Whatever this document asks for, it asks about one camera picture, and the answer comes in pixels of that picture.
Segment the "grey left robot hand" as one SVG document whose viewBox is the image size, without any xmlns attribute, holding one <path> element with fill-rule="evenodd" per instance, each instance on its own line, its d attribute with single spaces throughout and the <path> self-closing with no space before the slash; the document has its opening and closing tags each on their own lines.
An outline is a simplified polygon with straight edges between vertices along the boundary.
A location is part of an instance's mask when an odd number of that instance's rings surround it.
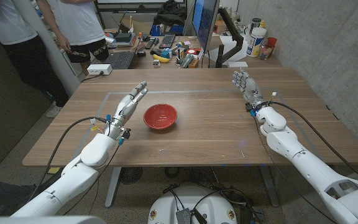
<svg viewBox="0 0 358 224">
<path fill-rule="evenodd" d="M 104 129 L 104 135 L 112 139 L 118 138 L 122 127 L 131 118 L 137 108 L 138 102 L 147 94 L 147 91 L 147 82 L 143 81 L 119 102 L 111 121 Z"/>
</svg>

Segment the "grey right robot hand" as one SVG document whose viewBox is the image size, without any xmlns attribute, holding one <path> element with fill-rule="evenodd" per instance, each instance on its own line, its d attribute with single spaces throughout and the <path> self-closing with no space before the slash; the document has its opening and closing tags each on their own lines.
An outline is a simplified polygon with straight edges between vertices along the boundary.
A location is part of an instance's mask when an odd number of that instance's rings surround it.
<svg viewBox="0 0 358 224">
<path fill-rule="evenodd" d="M 232 82 L 242 92 L 246 103 L 249 104 L 249 110 L 259 110 L 266 104 L 259 86 L 246 71 L 241 68 L 240 72 L 233 73 L 233 77 Z"/>
</svg>

